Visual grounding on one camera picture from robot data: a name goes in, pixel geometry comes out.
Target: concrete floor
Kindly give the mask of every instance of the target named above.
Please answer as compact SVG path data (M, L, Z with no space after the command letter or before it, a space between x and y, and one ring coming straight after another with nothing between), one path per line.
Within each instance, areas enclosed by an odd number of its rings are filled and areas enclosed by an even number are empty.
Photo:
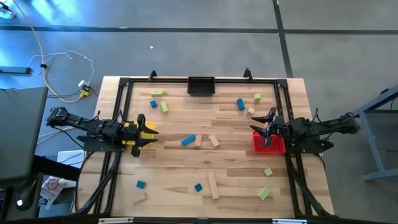
M37 26L188 27L276 29L272 0L20 1ZM11 9L15 6L9 1ZM279 0L286 29L395 30L398 3L386 0ZM0 25L25 26L23 17ZM91 85L105 75L233 76L246 67L255 77L286 77L278 34L39 32L46 54L76 50L94 61ZM332 119L353 111L383 89L398 84L398 35L286 35L293 76L304 78L313 112ZM32 32L0 30L0 65L26 66L39 49ZM90 76L81 57L58 56L49 63L49 82L60 94L77 90ZM0 76L0 87L43 86L41 76ZM90 117L96 97L53 106ZM50 129L42 125L41 133ZM73 136L79 131L70 131ZM398 222L398 178L363 182L376 170L368 142L357 135L334 134L325 153L326 174L337 215ZM39 155L77 147L59 134L40 144Z

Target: desk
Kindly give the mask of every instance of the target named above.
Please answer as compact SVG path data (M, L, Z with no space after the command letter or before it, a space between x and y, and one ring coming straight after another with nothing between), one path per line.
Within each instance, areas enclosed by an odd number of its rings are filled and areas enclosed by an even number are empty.
M101 119L111 118L120 77L104 77L96 112ZM311 118L304 81L288 79L290 98L295 117ZM123 153L112 216L129 217L220 217L220 218L291 218L294 216L285 157L283 155L256 155L252 149L252 129L257 123L246 116L247 108L256 109L255 116L264 116L276 106L272 85L216 84L213 97L191 97L186 83L135 83L128 120L136 120L144 113L147 122L155 123L158 142L141 150L134 158L130 150ZM163 97L155 98L160 105L167 102L169 113L150 107L151 90L165 90ZM254 94L262 99L254 103ZM123 108L125 94L122 97ZM242 98L245 112L238 111L237 98ZM181 141L191 134L202 134L201 148L194 143L183 147ZM215 149L208 135L215 134L220 142ZM78 206L92 194L100 179L104 153L96 152L87 160L80 177ZM307 185L314 196L333 213L328 185L322 162L314 155L303 154ZM264 169L274 174L265 177ZM213 200L208 172L214 172L220 198ZM138 180L147 183L138 189ZM201 183L203 190L196 192L194 185ZM264 201L257 195L265 187L271 196ZM108 189L105 190L103 206ZM298 191L303 209L302 194Z

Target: wooden tabletop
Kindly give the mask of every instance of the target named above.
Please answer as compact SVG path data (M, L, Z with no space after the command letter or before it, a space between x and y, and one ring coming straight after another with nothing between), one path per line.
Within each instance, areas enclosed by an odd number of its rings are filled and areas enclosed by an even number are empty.
M104 77L96 111L101 119L111 118L120 77ZM304 81L288 79L295 117L311 118ZM134 158L130 150L123 153L119 167L112 216L129 217L228 217L228 218L292 218L292 199L284 155L257 155L252 148L250 124L261 126L246 114L249 107L255 116L264 116L276 106L274 88L268 84L216 84L213 97L191 97L184 83L135 83L132 89L128 120L144 113L147 122L155 123L159 140L141 150ZM153 98L151 90L164 90ZM254 94L261 101L254 103ZM236 100L242 98L246 109L239 111ZM158 107L153 109L150 100ZM160 102L169 107L163 114ZM200 148L181 141L191 134L201 134ZM220 146L214 148L208 139L214 134ZM104 153L96 152L87 160L80 176L78 206L98 185ZM328 184L322 162L314 155L303 154L307 184L314 196L333 213ZM266 177L264 169L273 175ZM219 199L212 199L208 173L214 172ZM137 181L146 182L144 190ZM203 190L196 192L194 186ZM264 201L257 196L268 187L270 196ZM103 208L108 189L105 190ZM298 191L303 210L302 193Z

